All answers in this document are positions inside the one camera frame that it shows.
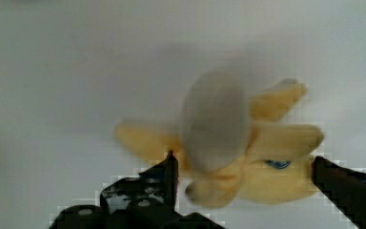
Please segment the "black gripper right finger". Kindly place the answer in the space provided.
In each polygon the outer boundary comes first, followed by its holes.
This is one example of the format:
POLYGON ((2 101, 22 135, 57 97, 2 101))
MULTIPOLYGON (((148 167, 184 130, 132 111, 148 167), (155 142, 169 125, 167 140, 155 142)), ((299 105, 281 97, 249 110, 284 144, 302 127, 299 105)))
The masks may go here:
POLYGON ((366 173, 336 165, 323 156, 312 163, 313 184, 358 229, 366 229, 366 173))

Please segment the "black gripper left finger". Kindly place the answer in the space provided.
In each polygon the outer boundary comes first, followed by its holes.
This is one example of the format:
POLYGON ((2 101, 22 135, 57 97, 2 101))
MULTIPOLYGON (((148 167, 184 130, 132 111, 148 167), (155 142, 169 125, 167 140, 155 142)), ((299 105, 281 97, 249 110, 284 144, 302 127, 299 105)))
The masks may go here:
POLYGON ((131 206, 154 204, 174 207, 178 186, 178 161, 169 151, 166 158, 137 177, 123 177, 100 194, 100 206, 109 214, 131 206))

